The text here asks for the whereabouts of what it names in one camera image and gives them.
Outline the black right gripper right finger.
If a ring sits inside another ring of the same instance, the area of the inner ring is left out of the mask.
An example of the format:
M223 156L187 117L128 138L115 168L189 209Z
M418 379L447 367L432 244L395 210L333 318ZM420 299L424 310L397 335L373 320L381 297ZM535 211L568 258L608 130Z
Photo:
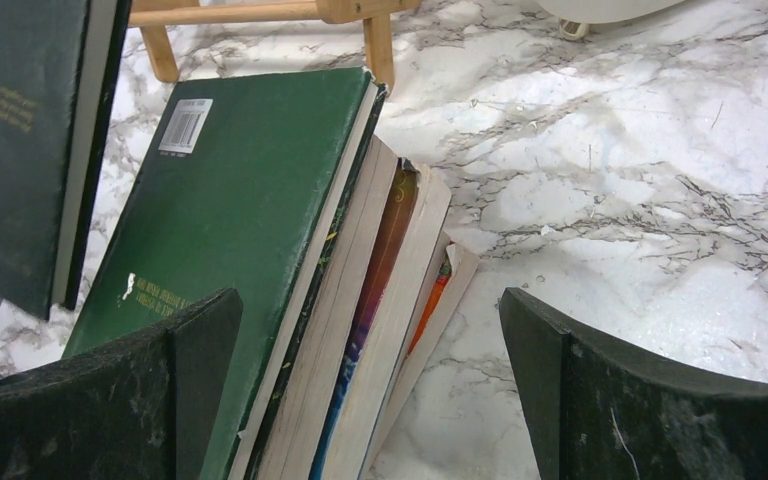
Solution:
M544 479L768 479L768 383L655 354L529 293L499 305Z

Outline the dark green hardcover book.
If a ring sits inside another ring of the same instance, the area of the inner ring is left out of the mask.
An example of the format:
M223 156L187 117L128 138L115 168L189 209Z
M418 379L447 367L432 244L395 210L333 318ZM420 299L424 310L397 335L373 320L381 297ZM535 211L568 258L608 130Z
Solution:
M131 5L0 1L0 297L73 309Z

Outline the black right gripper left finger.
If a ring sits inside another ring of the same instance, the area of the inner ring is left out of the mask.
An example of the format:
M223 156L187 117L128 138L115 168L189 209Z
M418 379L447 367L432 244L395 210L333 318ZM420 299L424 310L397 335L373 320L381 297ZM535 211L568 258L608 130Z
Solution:
M223 289L0 380L0 479L196 479L243 304Z

